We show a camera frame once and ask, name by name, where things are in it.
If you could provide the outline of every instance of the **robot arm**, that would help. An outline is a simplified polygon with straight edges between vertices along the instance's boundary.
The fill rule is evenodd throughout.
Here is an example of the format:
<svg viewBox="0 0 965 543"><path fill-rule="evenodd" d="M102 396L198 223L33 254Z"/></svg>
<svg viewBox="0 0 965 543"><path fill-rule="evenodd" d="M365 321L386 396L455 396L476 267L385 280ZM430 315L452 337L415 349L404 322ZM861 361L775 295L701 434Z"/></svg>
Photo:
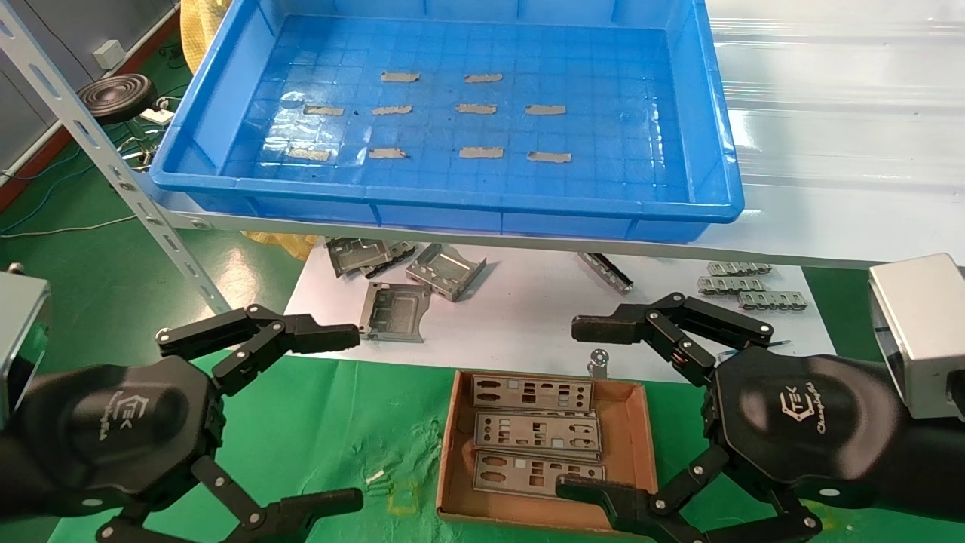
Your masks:
<svg viewBox="0 0 965 543"><path fill-rule="evenodd" d="M259 506L214 461L224 396L241 392L287 351L340 351L359 343L354 325L321 327L310 315L250 305L156 337L148 366L102 365L39 375L0 432L0 520L82 516L122 507L97 534L103 543L184 543L142 528L147 516L198 482L238 519L231 543L304 540L314 522L362 507L357 489ZM189 360L239 345L209 377Z"/></svg>
<svg viewBox="0 0 965 543"><path fill-rule="evenodd" d="M715 367L685 330L739 352ZM965 457L961 421L913 418L884 364L776 355L766 349L772 333L762 321L679 293L574 319L574 339L645 342L705 386L710 446L655 494L564 475L558 496L600 505L614 529L658 543L807 541L821 523L799 499L965 521L965 500L945 490L965 476L956 460ZM689 525L680 509L721 473L777 516L708 532Z"/></svg>

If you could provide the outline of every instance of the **blue plastic crate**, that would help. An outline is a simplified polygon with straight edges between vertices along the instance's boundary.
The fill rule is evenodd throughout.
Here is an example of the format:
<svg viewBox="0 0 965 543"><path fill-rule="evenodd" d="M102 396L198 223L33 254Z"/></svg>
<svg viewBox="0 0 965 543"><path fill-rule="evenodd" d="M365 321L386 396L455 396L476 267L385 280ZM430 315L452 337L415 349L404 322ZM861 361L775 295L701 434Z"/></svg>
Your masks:
<svg viewBox="0 0 965 543"><path fill-rule="evenodd" d="M703 0L235 0L151 174L211 212L532 236L684 243L744 205Z"/></svg>

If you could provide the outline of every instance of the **cardboard box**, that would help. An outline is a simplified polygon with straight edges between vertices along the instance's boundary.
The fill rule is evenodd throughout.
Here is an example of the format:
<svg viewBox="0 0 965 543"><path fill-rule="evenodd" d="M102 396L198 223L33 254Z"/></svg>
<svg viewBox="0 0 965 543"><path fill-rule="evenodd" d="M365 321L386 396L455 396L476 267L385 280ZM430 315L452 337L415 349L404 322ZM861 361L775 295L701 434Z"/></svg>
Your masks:
<svg viewBox="0 0 965 543"><path fill-rule="evenodd" d="M473 427L479 410L472 402L474 373L512 375L520 380L546 378L545 375L490 371L455 372L435 503L439 517L446 521L617 534L610 529L602 509L595 505L473 490L476 467ZM656 464L644 388L636 383L593 381L593 407L602 429L601 460L607 479L656 492Z"/></svg>

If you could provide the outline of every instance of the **wall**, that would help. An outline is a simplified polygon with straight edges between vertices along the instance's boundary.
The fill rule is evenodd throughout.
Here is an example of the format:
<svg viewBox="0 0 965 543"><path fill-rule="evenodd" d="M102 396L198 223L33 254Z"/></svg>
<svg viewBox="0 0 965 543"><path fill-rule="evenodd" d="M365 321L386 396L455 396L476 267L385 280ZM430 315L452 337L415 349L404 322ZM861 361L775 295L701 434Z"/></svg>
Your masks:
<svg viewBox="0 0 965 543"><path fill-rule="evenodd" d="M8 0L74 89L107 71L94 51L108 40L130 49L176 0ZM8 168L56 121L0 51L0 170Z"/></svg>

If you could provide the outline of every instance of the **green mat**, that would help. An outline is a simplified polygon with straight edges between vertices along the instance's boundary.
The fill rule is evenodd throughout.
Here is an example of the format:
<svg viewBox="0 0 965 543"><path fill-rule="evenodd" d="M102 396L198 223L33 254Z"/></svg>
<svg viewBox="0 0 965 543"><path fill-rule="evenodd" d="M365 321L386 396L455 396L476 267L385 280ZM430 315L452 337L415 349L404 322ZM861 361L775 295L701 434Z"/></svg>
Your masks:
<svg viewBox="0 0 965 543"><path fill-rule="evenodd" d="M223 355L203 358L205 370ZM323 519L310 543L500 542L571 543L590 536L535 529L457 524L435 514L440 441L454 370L285 357L241 394L227 400L223 466L259 503L299 493L358 487L365 508ZM647 384L657 473L666 481L705 447L702 393L688 385ZM367 486L378 472L385 474ZM876 510L814 504L825 532L816 541L965 539L965 526ZM773 512L721 477L684 510L702 529ZM109 513L61 521L51 543L93 543ZM236 521L202 487L146 526L214 543Z"/></svg>

